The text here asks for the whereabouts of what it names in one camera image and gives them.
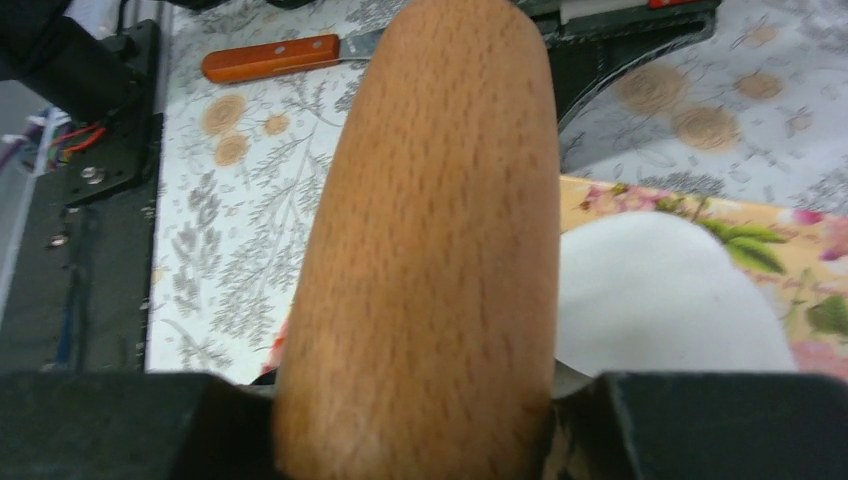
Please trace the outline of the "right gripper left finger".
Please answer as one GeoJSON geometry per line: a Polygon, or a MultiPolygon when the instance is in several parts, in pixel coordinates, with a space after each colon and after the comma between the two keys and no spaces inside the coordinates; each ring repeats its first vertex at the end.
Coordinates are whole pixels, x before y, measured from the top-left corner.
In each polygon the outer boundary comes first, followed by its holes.
{"type": "Polygon", "coordinates": [[[276,479],[269,399],[209,374],[1,378],[4,479],[276,479]]]}

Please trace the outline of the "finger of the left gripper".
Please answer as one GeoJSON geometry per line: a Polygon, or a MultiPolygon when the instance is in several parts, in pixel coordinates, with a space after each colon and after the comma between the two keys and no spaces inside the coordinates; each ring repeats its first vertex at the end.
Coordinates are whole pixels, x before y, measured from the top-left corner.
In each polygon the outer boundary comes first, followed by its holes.
{"type": "Polygon", "coordinates": [[[719,1],[531,1],[548,49],[558,128],[612,83],[713,36],[719,1]]]}

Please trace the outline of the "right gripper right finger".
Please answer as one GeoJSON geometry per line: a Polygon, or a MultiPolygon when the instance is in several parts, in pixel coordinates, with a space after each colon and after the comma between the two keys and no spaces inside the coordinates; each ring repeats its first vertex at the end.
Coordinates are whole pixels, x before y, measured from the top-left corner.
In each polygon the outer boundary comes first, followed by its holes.
{"type": "Polygon", "coordinates": [[[844,479],[847,384],[605,373],[553,403],[546,479],[844,479]]]}

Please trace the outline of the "floral cutting board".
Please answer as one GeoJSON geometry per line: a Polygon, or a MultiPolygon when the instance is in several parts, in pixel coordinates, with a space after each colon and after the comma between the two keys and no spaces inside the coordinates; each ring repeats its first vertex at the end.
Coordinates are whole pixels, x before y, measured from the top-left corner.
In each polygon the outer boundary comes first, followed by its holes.
{"type": "Polygon", "coordinates": [[[846,374],[845,218],[574,179],[323,202],[263,371],[540,381],[549,361],[569,368],[555,358],[562,234],[643,211],[719,240],[781,320],[797,370],[846,374]]]}

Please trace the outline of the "wooden double-ended roller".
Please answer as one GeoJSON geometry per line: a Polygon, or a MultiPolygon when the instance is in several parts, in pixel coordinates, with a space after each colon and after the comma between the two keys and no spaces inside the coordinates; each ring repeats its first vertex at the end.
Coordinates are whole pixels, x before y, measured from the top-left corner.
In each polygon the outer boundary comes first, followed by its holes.
{"type": "Polygon", "coordinates": [[[413,1],[346,119],[277,376],[290,479],[535,479],[557,318],[545,44],[508,1],[413,1]]]}

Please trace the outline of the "metal scraper red handle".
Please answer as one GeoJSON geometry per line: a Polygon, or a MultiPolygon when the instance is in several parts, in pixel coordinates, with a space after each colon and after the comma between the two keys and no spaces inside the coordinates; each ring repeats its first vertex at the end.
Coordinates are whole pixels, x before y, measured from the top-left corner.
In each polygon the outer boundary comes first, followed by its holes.
{"type": "Polygon", "coordinates": [[[367,61],[385,29],[341,38],[326,34],[275,43],[219,50],[201,61],[212,83],[234,84],[328,68],[346,61],[367,61]]]}

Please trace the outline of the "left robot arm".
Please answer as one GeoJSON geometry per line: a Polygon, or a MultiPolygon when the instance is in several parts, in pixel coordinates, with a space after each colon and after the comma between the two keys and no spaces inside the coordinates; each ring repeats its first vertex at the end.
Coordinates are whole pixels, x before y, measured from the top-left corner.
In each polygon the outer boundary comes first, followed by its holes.
{"type": "MultiPolygon", "coordinates": [[[[82,123],[145,123],[154,112],[160,30],[153,21],[103,40],[67,1],[1,4],[1,78],[82,123]]],[[[717,1],[519,1],[545,39],[559,126],[636,68],[713,36],[717,1]]]]}

